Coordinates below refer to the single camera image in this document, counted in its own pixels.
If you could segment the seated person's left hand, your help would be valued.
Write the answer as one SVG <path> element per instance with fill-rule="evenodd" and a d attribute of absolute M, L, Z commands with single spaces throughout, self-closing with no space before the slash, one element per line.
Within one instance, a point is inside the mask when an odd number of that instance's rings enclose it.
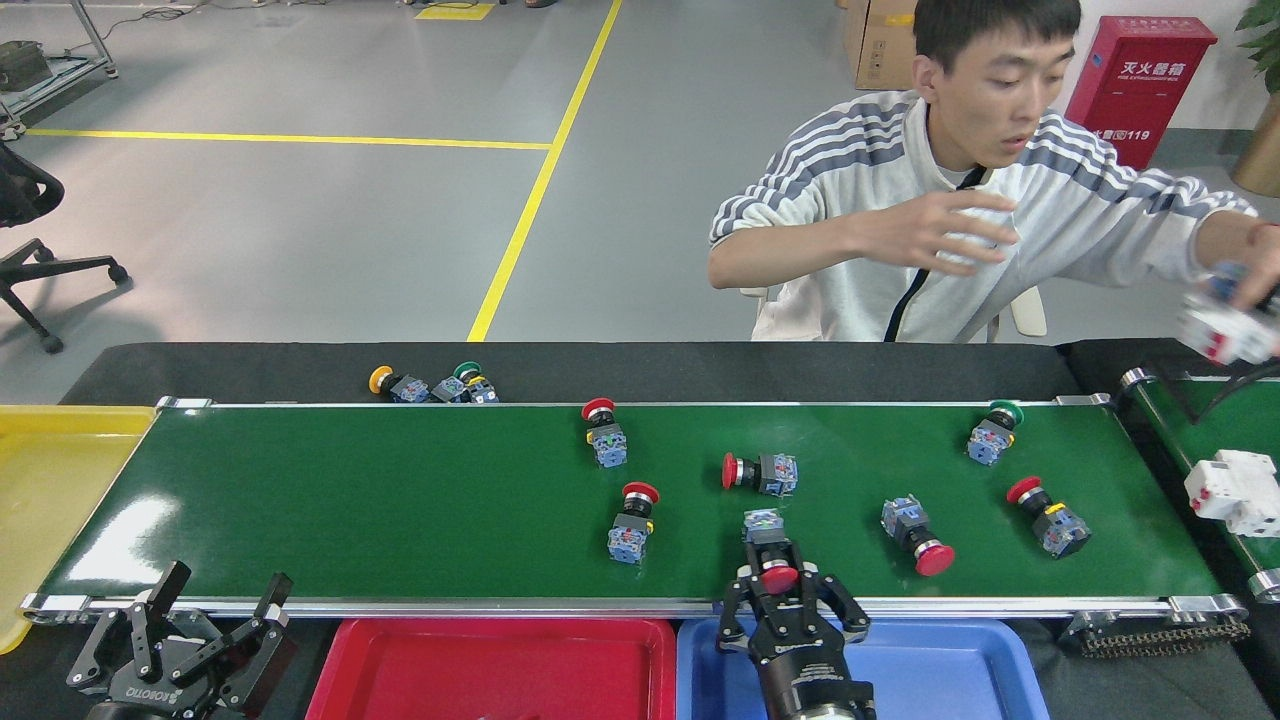
<path fill-rule="evenodd" d="M 1279 283 L 1277 224 L 1253 225 L 1238 238 L 1228 256 L 1245 268 L 1243 277 L 1236 282 L 1230 304 L 1235 309 L 1249 310 L 1268 301 Z"/>

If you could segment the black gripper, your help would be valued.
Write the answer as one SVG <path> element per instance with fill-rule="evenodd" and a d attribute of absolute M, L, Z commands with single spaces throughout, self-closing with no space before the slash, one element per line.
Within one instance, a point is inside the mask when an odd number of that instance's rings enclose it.
<path fill-rule="evenodd" d="M 105 694 L 90 719 L 206 719 L 218 701 L 241 716 L 265 710 L 297 651 L 283 609 L 293 580 L 271 577 L 250 619 L 224 643 L 165 641 L 179 633 L 172 610 L 189 577 L 189 566 L 174 561 L 151 591 L 99 618 L 68 671 L 70 688 Z"/>
<path fill-rule="evenodd" d="M 741 621 L 748 609 L 751 635 Z M 852 676 L 845 657 L 846 644 L 868 637 L 868 614 L 835 574 L 819 571 L 801 573 L 800 609 L 774 612 L 765 573 L 740 568 L 724 592 L 716 650 L 750 655 L 768 719 L 874 719 L 874 688 Z"/>

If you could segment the seated person's right hand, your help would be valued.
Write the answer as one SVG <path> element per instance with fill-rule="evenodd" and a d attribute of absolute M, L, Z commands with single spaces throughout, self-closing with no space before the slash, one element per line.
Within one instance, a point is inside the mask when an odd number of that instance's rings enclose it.
<path fill-rule="evenodd" d="M 963 190 L 929 192 L 891 208 L 858 211 L 840 220 L 851 258 L 970 275 L 1006 259 L 1018 234 L 980 214 L 1012 213 L 1015 202 L 997 193 Z"/>

